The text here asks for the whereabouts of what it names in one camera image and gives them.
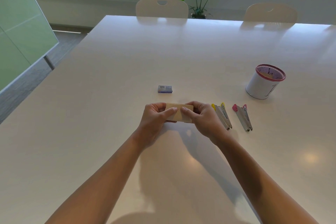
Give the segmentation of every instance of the black pot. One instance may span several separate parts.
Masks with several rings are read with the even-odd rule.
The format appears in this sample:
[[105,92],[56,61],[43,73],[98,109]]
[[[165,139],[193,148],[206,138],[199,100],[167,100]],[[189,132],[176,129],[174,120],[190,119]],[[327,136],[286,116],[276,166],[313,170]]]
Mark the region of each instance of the black pot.
[[205,15],[196,15],[196,14],[191,14],[191,18],[193,19],[205,19]]

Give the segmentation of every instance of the red rim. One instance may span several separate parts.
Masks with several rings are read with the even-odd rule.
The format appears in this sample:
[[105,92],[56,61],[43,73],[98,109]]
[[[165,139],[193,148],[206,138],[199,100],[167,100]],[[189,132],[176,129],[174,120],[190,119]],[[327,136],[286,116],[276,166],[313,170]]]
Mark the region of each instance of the red rim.
[[[262,74],[258,71],[258,67],[260,67],[260,66],[268,66],[268,67],[272,67],[272,68],[276,69],[278,72],[280,72],[280,73],[283,74],[283,78],[282,78],[282,79],[272,79],[272,78],[268,78],[268,77],[262,75]],[[275,66],[272,66],[272,65],[268,65],[268,64],[260,64],[260,65],[257,65],[257,66],[255,67],[255,71],[257,72],[257,74],[258,74],[260,77],[264,78],[264,79],[267,80],[267,81],[272,81],[272,82],[282,82],[284,79],[286,79],[286,74],[285,74],[285,72],[282,71],[281,69],[275,67]]]

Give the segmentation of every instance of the hand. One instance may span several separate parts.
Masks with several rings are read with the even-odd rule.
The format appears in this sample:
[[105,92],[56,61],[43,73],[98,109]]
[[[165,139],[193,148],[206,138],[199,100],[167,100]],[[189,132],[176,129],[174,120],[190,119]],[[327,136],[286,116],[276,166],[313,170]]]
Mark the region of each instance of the hand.
[[197,130],[210,138],[215,145],[217,145],[219,138],[229,135],[210,104],[192,101],[187,105],[193,105],[194,111],[182,107],[181,112],[191,118]]
[[139,136],[137,140],[140,141],[141,145],[146,148],[152,145],[157,135],[160,133],[161,128],[169,116],[177,112],[176,107],[169,108],[165,110],[166,103],[153,103],[145,106],[139,127],[136,129],[135,133]]

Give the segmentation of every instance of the gray floor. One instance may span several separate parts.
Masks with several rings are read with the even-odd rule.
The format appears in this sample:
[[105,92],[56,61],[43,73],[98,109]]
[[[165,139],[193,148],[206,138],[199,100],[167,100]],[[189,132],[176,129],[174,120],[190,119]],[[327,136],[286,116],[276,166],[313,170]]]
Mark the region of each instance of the gray floor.
[[[59,44],[53,49],[48,57],[55,67],[70,51],[80,43],[86,33],[55,32]],[[0,94],[0,124],[8,115],[44,80],[51,72],[44,59],[41,59],[9,88]]]

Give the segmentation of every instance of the container with red rim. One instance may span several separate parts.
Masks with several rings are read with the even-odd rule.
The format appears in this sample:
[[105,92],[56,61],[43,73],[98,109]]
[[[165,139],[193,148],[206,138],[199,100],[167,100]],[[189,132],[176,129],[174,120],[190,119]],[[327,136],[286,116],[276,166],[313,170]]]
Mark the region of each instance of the container with red rim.
[[286,74],[281,69],[261,64],[255,68],[255,73],[245,89],[254,98],[267,99],[279,82],[285,78]]

